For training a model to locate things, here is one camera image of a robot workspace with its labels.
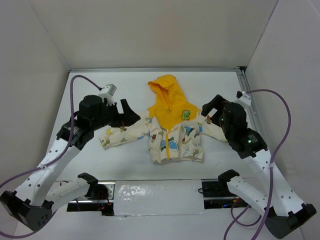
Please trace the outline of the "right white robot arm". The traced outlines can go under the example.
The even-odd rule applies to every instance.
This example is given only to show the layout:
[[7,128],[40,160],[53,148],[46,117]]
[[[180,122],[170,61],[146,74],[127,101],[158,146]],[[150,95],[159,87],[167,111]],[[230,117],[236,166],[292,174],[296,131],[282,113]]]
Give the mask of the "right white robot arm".
[[201,115],[206,117],[212,109],[216,110],[210,117],[211,123],[221,127],[229,146],[248,164],[266,193],[232,169],[218,176],[218,190],[223,196],[234,194],[244,200],[262,216],[261,223],[269,232],[283,239],[317,211],[294,192],[273,161],[274,156],[262,136],[248,127],[246,109],[251,103],[251,97],[244,91],[237,92],[233,102],[218,94],[202,106]]

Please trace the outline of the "yellow dinosaur print jacket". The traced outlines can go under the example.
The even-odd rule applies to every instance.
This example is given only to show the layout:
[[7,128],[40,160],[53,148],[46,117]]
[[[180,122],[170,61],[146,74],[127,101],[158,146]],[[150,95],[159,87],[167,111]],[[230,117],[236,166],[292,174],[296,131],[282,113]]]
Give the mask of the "yellow dinosaur print jacket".
[[204,157],[201,135],[223,143],[227,141],[222,129],[187,101],[173,75],[160,76],[148,82],[148,86],[155,93],[155,104],[135,124],[107,128],[99,137],[105,150],[147,136],[153,163],[175,160],[201,162]]

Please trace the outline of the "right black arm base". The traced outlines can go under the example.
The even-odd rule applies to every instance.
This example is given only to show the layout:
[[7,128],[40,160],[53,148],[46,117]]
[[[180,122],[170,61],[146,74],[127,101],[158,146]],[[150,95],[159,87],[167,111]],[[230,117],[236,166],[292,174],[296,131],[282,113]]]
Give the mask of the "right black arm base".
[[203,196],[204,209],[230,209],[234,203],[236,208],[245,208],[248,204],[231,193],[227,187],[227,181],[231,177],[239,177],[235,170],[228,170],[214,180],[202,180],[201,188],[197,191]]

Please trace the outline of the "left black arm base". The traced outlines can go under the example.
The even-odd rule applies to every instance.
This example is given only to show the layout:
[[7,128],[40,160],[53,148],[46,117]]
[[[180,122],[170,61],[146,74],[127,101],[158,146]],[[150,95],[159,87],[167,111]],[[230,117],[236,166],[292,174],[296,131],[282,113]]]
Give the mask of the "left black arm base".
[[114,216],[115,181],[98,181],[86,195],[67,204],[67,212],[97,212],[102,216]]

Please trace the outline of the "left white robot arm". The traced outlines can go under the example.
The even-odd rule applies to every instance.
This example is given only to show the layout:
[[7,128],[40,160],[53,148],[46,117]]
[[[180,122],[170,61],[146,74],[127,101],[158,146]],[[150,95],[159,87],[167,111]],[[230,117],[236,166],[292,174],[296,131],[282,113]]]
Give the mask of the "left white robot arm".
[[0,202],[8,214],[33,232],[42,229],[53,213],[67,202],[84,196],[88,200],[99,193],[98,180],[84,172],[58,190],[51,190],[53,183],[70,161],[94,137],[96,130],[105,126],[129,127],[141,119],[126,99],[120,101],[123,113],[116,103],[107,98],[87,95],[73,111],[70,120],[56,135],[51,149],[28,178],[14,191],[4,191]]

